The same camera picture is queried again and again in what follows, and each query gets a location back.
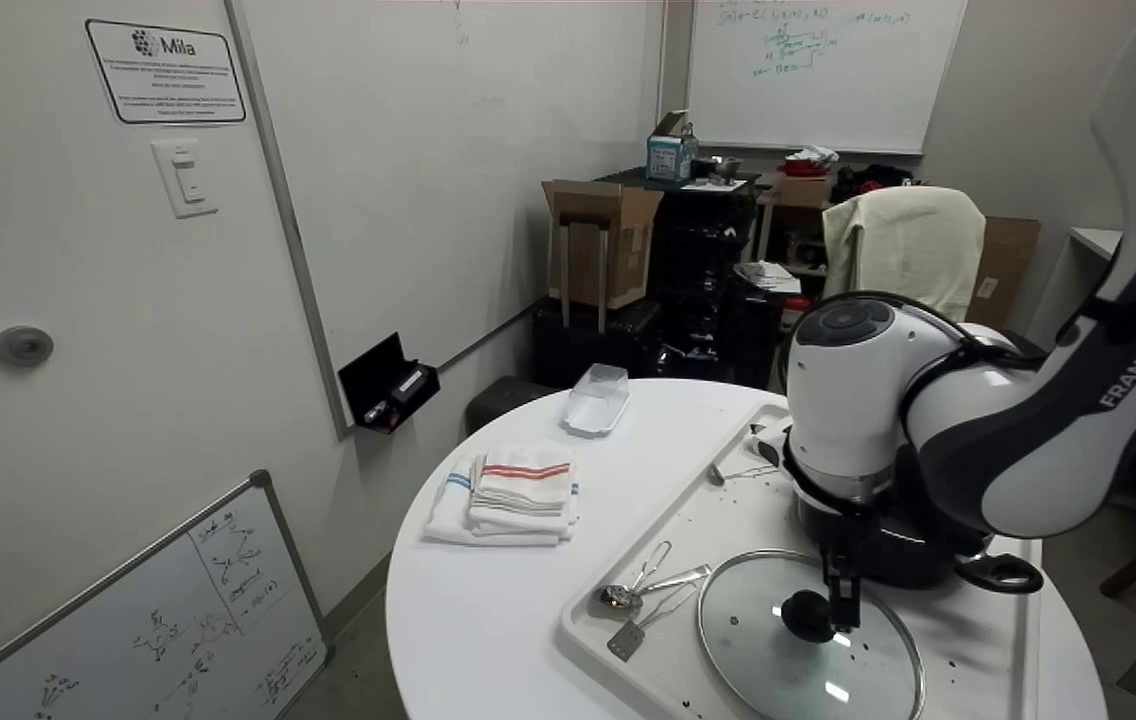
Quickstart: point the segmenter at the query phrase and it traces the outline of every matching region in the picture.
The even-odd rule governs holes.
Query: wall sign
[[[233,49],[216,33],[89,19],[98,76],[125,124],[240,124]]]

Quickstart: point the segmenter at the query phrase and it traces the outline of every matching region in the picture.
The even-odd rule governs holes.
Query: white chair
[[[953,321],[968,317],[984,213],[955,188],[879,188],[819,218],[825,296],[895,291]]]

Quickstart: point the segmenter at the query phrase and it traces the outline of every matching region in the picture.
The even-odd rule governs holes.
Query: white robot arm
[[[1042,365],[882,296],[827,302],[796,328],[787,454],[816,498],[872,505],[907,440],[927,501],[973,531],[1050,538],[1098,509],[1136,449],[1136,38],[1091,127],[1127,233]]]

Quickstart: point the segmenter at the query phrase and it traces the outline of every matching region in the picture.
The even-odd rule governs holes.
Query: wall
[[[120,124],[85,19],[222,33],[220,0],[0,0],[0,328],[56,356],[0,373],[0,641],[272,468],[332,610],[390,544],[508,331],[402,431],[334,440],[256,127]],[[173,221],[151,141],[191,138],[220,213]]]
[[[687,95],[687,5],[668,15],[668,100]],[[1069,310],[1050,302],[1072,226],[1118,226],[1114,184],[1088,116],[1136,27],[1136,0],[968,0],[937,95],[920,177],[955,184],[992,218],[1037,218],[1042,242],[1016,328],[1047,343]]]

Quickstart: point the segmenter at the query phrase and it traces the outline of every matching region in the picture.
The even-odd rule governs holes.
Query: white round table
[[[599,576],[760,404],[780,397],[702,381],[633,381],[626,414],[609,440],[568,437],[558,428],[564,402],[554,392],[524,404],[450,449],[399,525],[383,617],[410,720],[637,717],[554,651],[553,629],[568,595]],[[457,547],[425,541],[446,468],[496,443],[573,454],[585,498],[568,544]],[[1105,720],[1088,646],[1050,581],[1038,594],[1037,629],[1037,717]]]

